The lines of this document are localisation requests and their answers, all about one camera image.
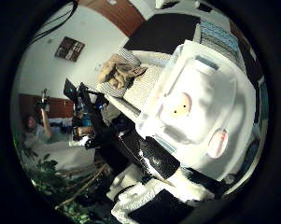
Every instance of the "green leaves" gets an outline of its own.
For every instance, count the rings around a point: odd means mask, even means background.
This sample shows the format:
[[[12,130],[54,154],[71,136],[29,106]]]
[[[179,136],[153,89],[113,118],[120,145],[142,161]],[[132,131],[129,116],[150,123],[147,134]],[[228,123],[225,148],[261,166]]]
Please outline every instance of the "green leaves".
[[[49,157],[49,153],[44,156],[43,160],[46,161],[48,159],[48,157]]]

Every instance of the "black cable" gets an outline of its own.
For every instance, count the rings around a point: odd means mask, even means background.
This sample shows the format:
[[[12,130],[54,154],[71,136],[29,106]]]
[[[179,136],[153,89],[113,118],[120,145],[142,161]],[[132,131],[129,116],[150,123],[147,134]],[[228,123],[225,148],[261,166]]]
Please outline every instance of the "black cable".
[[[52,27],[51,29],[49,29],[49,30],[47,30],[47,31],[44,31],[44,32],[42,32],[42,33],[36,35],[35,38],[38,37],[38,36],[41,36],[41,35],[46,35],[46,34],[51,33],[51,32],[54,31],[55,29],[57,29],[57,28],[59,28],[60,26],[62,26],[69,18],[71,18],[71,16],[74,14],[74,12],[75,12],[76,9],[77,9],[77,1],[76,1],[76,0],[68,0],[68,1],[73,3],[73,8],[70,10],[71,14],[69,15],[69,17],[68,17],[65,21],[63,21],[63,22],[61,22],[60,24],[58,24],[58,25]]]
[[[71,12],[70,15],[65,19],[65,21],[63,21],[63,22],[61,22],[60,24],[58,24],[58,25],[56,25],[56,26],[50,28],[50,29],[47,30],[47,31],[44,31],[44,32],[42,32],[42,33],[36,35],[36,36],[34,37],[34,39],[29,43],[28,46],[34,44],[37,40],[43,38],[44,36],[50,34],[50,33],[53,32],[53,31],[57,30],[59,27],[61,27],[62,25],[64,25],[64,24],[73,16],[73,14],[75,13],[75,11],[77,10],[77,1],[76,1],[76,0],[68,0],[68,1],[73,3],[73,8],[72,8],[72,10],[70,11],[70,12]]]
[[[57,21],[58,19],[60,19],[60,18],[62,18],[62,17],[64,17],[64,16],[66,16],[66,15],[67,15],[68,13],[70,13],[72,10],[73,10],[73,9],[70,9],[70,10],[68,10],[67,12],[65,12],[63,15],[61,15],[60,17],[57,17],[56,19],[54,19],[54,20],[52,20],[52,21],[49,21],[49,22],[43,24],[43,25],[41,26],[41,28],[43,28],[43,27],[45,27],[45,26],[47,26],[47,25],[53,23],[54,21]]]

